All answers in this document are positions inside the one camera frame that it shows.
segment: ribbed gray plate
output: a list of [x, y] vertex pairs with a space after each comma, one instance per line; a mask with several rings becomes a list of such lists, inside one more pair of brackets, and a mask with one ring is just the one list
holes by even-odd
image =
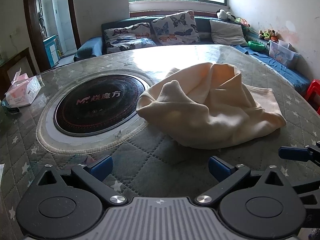
[[98, 226], [75, 240], [236, 240], [210, 208], [192, 205], [187, 198], [135, 197], [113, 207]]

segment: door frame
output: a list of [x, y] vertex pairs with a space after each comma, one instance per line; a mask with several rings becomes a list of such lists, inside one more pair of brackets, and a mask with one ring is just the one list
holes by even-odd
[[[36, 0], [23, 0], [24, 13], [26, 17], [26, 23], [30, 38], [30, 43], [32, 46], [33, 53], [36, 58], [40, 72], [47, 71], [51, 69], [47, 53], [43, 44], [41, 30], [38, 20], [38, 13], [36, 9]], [[75, 8], [73, 5], [73, 0], [68, 0], [71, 26], [73, 31], [73, 36], [76, 42], [76, 47], [79, 49], [81, 47], [77, 23]]]

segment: gray quilted tablecloth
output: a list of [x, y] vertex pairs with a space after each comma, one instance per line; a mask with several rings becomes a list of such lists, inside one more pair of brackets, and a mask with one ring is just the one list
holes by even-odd
[[[178, 145], [155, 127], [148, 125], [137, 135], [106, 153], [57, 155], [45, 150], [36, 139], [42, 110], [71, 81], [92, 73], [116, 68], [138, 68], [153, 82], [175, 67], [185, 68], [201, 62], [229, 63], [242, 72], [243, 83], [272, 88], [287, 121], [284, 128], [238, 146], [219, 150], [197, 150]], [[231, 164], [244, 163], [263, 170], [277, 165], [290, 181], [319, 175], [313, 163], [281, 160], [278, 148], [315, 145], [320, 135], [320, 118], [309, 104], [274, 72], [248, 55], [222, 45], [181, 45], [137, 49], [91, 58], [53, 69], [42, 75], [45, 87], [21, 113], [0, 120], [0, 163], [4, 172], [0, 186], [0, 239], [21, 239], [15, 210], [19, 200], [41, 167], [50, 163], [67, 169], [86, 158], [97, 160], [112, 155], [114, 169], [105, 183], [128, 198], [133, 196], [190, 196], [194, 198], [216, 184], [207, 168], [211, 155]]]

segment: fabric fold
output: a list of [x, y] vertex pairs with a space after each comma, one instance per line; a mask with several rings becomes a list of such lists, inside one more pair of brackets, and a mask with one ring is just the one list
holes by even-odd
[[143, 92], [137, 113], [183, 146], [218, 149], [285, 126], [272, 89], [244, 85], [229, 64], [202, 63]]

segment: red plastic stool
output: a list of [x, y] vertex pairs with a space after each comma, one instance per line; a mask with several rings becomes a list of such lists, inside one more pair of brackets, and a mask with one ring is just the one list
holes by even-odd
[[313, 100], [316, 94], [320, 96], [320, 80], [318, 79], [314, 79], [311, 82], [304, 99], [306, 101], [309, 101], [310, 99]]

